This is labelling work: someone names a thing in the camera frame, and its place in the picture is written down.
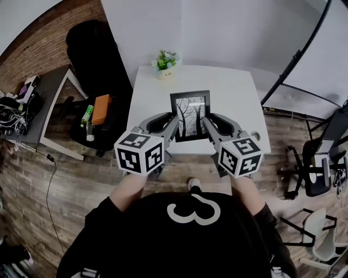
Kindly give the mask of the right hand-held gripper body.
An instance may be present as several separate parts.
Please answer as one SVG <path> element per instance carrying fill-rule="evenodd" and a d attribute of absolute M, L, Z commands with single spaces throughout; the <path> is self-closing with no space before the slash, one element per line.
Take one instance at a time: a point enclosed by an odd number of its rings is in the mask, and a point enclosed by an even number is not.
<path fill-rule="evenodd" d="M 208 118 L 220 134 L 220 152 L 212 155 L 219 177 L 240 178 L 257 172 L 264 154 L 257 138 L 226 116 L 210 113 Z"/>

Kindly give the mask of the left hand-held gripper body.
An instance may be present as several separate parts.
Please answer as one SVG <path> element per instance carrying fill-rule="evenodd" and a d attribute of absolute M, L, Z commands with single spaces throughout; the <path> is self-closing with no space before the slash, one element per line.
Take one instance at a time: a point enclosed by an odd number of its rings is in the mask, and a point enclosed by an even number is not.
<path fill-rule="evenodd" d="M 172 157 L 167 151 L 171 141 L 164 141 L 162 132 L 173 116 L 172 112 L 159 113 L 125 131 L 114 144 L 119 169 L 141 176 L 159 175 Z"/>

